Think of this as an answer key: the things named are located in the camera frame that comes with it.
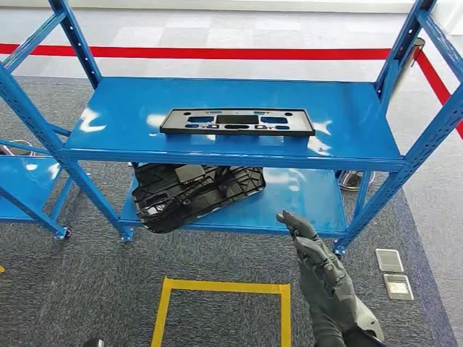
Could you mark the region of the right robot hand grey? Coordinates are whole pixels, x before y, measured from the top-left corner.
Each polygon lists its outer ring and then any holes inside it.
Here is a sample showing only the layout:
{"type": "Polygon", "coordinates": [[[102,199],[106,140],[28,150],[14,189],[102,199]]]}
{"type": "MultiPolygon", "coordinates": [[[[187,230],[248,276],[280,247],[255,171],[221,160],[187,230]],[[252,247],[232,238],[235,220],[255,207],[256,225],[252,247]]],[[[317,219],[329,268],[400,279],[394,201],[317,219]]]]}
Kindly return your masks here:
{"type": "Polygon", "coordinates": [[[308,222],[287,210],[276,218],[289,231],[297,251],[300,287],[310,309],[316,346],[347,346],[357,305],[352,279],[308,222]]]}

